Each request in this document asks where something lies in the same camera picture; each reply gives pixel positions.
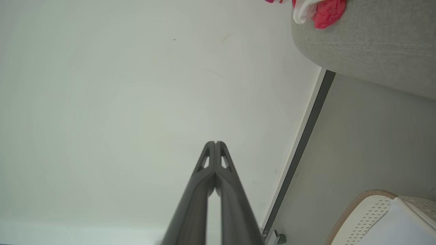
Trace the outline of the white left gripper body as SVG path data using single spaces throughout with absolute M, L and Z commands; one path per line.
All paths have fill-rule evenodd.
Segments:
M 366 245 L 436 245 L 436 222 L 397 197 L 367 232 Z

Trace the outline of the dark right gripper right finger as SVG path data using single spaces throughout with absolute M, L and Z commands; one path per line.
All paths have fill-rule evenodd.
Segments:
M 222 245 L 265 245 L 230 152 L 221 141 L 215 144 L 215 176 Z

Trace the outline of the white cloth garment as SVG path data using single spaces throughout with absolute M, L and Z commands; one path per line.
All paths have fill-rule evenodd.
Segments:
M 317 5 L 323 0 L 292 0 L 293 20 L 297 24 L 304 24 L 311 19 L 317 10 Z

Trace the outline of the white and black baseboard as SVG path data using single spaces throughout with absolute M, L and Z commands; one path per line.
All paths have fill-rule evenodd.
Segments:
M 312 86 L 299 120 L 296 135 L 291 141 L 290 152 L 286 157 L 277 185 L 274 188 L 274 195 L 268 207 L 266 217 L 261 225 L 262 237 L 265 244 L 268 244 L 272 233 L 274 233 L 273 224 L 277 218 L 279 208 L 295 176 L 296 169 L 311 137 L 335 75 L 335 72 L 328 71 L 325 68 L 319 68 L 316 72 L 315 83 Z

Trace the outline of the grey metal door stop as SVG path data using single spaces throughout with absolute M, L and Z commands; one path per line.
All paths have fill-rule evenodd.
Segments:
M 277 230 L 271 233 L 271 238 L 268 245 L 284 245 L 287 242 L 285 234 L 279 233 Z

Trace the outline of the white perforated laundry basket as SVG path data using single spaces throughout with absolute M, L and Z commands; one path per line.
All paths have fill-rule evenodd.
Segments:
M 369 190 L 358 195 L 345 209 L 331 230 L 325 245 L 366 245 L 367 232 L 390 209 L 390 202 L 400 197 L 412 208 L 436 222 L 436 202 L 418 197 L 398 196 L 389 191 Z

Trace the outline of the red basketball jersey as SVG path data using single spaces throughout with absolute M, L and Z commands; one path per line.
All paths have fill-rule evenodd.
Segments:
M 292 0 L 264 0 L 264 1 L 268 3 L 277 3 L 277 4 L 284 4 L 286 1 L 290 1 L 291 5 L 293 5 Z M 346 3 L 347 0 L 320 1 L 317 5 L 317 10 L 315 15 L 311 19 L 308 19 L 305 23 L 311 20 L 313 22 L 313 26 L 315 29 L 325 29 L 333 25 L 342 17 L 346 9 Z

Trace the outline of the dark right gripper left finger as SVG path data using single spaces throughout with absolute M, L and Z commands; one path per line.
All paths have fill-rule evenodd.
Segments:
M 205 144 L 162 245 L 206 245 L 208 198 L 215 189 L 216 143 Z

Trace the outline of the grey fabric sofa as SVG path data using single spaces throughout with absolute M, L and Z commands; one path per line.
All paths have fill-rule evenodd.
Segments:
M 291 31 L 322 68 L 436 100 L 436 0 L 347 0 L 333 25 Z

